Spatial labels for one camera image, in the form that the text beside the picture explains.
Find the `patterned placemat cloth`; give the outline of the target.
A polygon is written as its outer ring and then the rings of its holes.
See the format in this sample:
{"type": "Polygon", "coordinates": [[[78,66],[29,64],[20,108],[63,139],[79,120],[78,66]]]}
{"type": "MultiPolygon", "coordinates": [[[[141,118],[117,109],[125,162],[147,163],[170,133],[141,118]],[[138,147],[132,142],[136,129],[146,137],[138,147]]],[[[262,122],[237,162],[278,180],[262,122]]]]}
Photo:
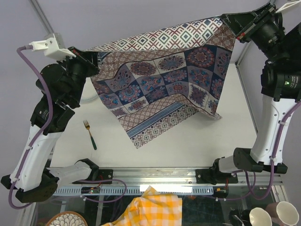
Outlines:
{"type": "Polygon", "coordinates": [[[217,113],[235,36],[217,17],[90,48],[92,84],[104,106],[140,148],[196,113],[217,113]]]}

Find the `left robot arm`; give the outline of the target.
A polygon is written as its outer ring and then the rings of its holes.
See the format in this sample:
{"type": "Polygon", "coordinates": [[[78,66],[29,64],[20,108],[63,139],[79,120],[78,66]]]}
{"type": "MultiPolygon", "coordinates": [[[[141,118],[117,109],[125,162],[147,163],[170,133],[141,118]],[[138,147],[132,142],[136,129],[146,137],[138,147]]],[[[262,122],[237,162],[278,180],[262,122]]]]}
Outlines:
{"type": "Polygon", "coordinates": [[[26,208],[49,199],[57,188],[80,181],[93,183],[99,167],[89,159],[78,160],[63,168],[46,166],[50,152],[65,131],[69,120],[80,106],[86,79],[99,73],[97,53],[70,47],[70,56],[36,71],[36,86],[43,96],[37,103],[30,122],[30,133],[22,157],[13,173],[1,178],[13,199],[26,208]]]}

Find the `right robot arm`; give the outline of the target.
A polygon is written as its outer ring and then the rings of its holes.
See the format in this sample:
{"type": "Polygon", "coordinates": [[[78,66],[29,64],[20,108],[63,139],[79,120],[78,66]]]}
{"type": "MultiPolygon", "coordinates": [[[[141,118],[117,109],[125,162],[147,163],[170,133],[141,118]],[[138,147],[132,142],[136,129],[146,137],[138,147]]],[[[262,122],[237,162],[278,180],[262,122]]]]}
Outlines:
{"type": "Polygon", "coordinates": [[[197,169],[198,184],[237,182],[241,171],[285,174],[282,152],[294,111],[301,105],[301,27],[285,32],[283,13],[298,4],[277,8],[268,3],[245,13],[222,14],[221,20],[242,43],[253,42],[266,56],[261,73],[262,117],[252,148],[236,148],[207,169],[197,169]]]}

